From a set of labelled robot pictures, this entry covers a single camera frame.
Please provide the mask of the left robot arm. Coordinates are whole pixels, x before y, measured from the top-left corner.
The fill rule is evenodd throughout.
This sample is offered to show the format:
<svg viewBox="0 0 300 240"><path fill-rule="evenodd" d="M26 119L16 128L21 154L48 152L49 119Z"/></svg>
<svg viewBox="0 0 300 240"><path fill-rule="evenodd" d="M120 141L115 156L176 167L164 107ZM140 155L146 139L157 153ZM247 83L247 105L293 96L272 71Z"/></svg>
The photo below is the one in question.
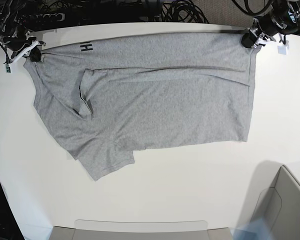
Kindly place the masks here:
<svg viewBox="0 0 300 240"><path fill-rule="evenodd" d="M249 2L244 1L246 10L243 12L253 17L253 23L241 38L245 48L256 48L274 42L275 35L290 35L298 31L300 18L300 0L269 0L265 6L253 12Z"/></svg>

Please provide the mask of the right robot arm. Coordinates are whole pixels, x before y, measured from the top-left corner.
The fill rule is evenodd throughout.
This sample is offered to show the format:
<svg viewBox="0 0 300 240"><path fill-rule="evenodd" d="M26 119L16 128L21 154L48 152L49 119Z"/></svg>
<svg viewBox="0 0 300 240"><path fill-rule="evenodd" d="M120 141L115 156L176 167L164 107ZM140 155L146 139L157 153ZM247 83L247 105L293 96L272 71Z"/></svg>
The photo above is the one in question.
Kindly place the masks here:
<svg viewBox="0 0 300 240"><path fill-rule="evenodd" d="M6 66L21 58L32 62L41 60L39 47L45 42L33 35L38 22L40 0L7 0L0 3L0 48L4 52Z"/></svg>

